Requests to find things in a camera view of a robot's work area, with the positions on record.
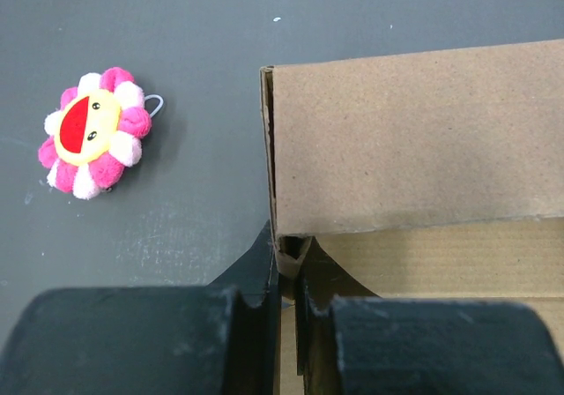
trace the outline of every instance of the pink and white petal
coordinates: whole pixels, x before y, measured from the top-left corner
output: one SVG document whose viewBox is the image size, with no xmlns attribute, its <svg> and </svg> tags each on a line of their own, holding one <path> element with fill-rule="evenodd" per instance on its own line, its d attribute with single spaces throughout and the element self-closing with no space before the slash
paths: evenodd
<svg viewBox="0 0 564 395">
<path fill-rule="evenodd" d="M 61 110 L 64 110 L 72 100 L 78 97 L 78 88 L 73 86 L 72 88 L 65 89 L 63 95 L 61 95 Z"/>
<path fill-rule="evenodd" d="M 93 180 L 90 175 L 90 168 L 88 165 L 78 167 L 77 175 L 74 179 L 72 186 L 72 193 L 76 198 L 91 199 L 101 193 L 101 188 Z"/>
<path fill-rule="evenodd" d="M 141 160 L 141 141 L 119 130 L 110 141 L 109 153 L 124 166 L 130 168 Z"/>
<path fill-rule="evenodd" d="M 45 117 L 45 123 L 43 124 L 45 128 L 45 133 L 49 136 L 53 136 L 61 127 L 61 121 L 63 120 L 63 112 L 58 110 L 51 113 L 49 116 Z"/>
<path fill-rule="evenodd" d="M 56 187 L 62 192 L 72 192 L 74 178 L 77 176 L 78 167 L 66 161 L 59 160 L 56 171 Z"/>
<path fill-rule="evenodd" d="M 59 169 L 60 162 L 61 161 L 59 159 L 55 160 L 55 163 L 53 163 L 53 167 L 51 168 L 51 170 L 47 175 L 47 183 L 49 184 L 49 186 L 53 188 L 56 188 L 56 172 Z"/>
<path fill-rule="evenodd" d="M 55 164 L 56 159 L 59 156 L 56 153 L 55 149 L 55 140 L 53 137 L 48 138 L 40 147 L 39 151 L 37 152 L 37 156 L 41 165 L 45 168 L 52 168 Z"/>
<path fill-rule="evenodd" d="M 78 82 L 78 96 L 86 95 L 91 91 L 100 89 L 101 75 L 99 73 L 88 73 L 80 78 Z"/>
<path fill-rule="evenodd" d="M 143 107 L 145 96 L 143 90 L 133 82 L 123 82 L 115 88 L 114 96 L 122 106 L 122 110 L 130 107 Z"/>
<path fill-rule="evenodd" d="M 89 169 L 94 182 L 107 189 L 120 180 L 125 166 L 109 153 L 103 153 L 98 159 L 90 162 Z"/>
<path fill-rule="evenodd" d="M 102 74 L 100 88 L 113 92 L 122 82 L 134 82 L 133 75 L 121 67 L 112 67 Z"/>
<path fill-rule="evenodd" d="M 147 110 L 141 107 L 131 107 L 122 111 L 117 129 L 136 138 L 143 138 L 151 130 L 151 125 L 151 117 Z"/>
</svg>

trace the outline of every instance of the cardboard box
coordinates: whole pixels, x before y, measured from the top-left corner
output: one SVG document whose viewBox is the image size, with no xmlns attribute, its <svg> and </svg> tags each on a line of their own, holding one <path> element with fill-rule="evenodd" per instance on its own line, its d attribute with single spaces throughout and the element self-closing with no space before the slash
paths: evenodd
<svg viewBox="0 0 564 395">
<path fill-rule="evenodd" d="M 564 40 L 261 80 L 282 273 L 316 235 L 379 295 L 528 302 L 564 348 Z"/>
</svg>

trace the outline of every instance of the gray loop string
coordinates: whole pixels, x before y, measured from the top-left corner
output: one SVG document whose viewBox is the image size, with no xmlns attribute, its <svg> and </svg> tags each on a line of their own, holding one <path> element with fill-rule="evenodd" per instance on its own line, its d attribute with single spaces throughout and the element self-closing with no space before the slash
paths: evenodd
<svg viewBox="0 0 564 395">
<path fill-rule="evenodd" d="M 157 95 L 156 93 L 152 93 L 151 95 L 147 95 L 145 97 L 145 102 L 147 102 L 149 100 L 159 100 L 159 104 L 157 105 L 157 107 L 155 107 L 155 109 L 149 114 L 149 116 L 152 119 L 157 113 L 160 112 L 160 110 L 162 109 L 162 106 L 165 105 L 165 101 L 162 99 L 162 97 L 160 95 Z"/>
</svg>

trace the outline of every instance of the corrugated cardboard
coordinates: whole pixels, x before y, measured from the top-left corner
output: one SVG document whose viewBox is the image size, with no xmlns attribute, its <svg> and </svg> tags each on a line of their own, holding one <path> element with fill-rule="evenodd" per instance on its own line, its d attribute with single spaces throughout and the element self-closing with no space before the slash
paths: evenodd
<svg viewBox="0 0 564 395">
<path fill-rule="evenodd" d="M 282 273 L 284 238 L 317 235 L 381 296 L 526 302 L 564 349 L 564 40 L 262 82 Z"/>
</svg>

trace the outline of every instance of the box flap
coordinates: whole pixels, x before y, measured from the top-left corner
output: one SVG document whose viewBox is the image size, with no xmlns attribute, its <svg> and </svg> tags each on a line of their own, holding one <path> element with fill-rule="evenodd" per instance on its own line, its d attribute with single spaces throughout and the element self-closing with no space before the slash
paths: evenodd
<svg viewBox="0 0 564 395">
<path fill-rule="evenodd" d="M 269 72 L 277 236 L 564 213 L 564 40 Z"/>
<path fill-rule="evenodd" d="M 525 302 L 564 354 L 564 219 L 326 235 L 318 242 L 384 298 Z"/>
</svg>

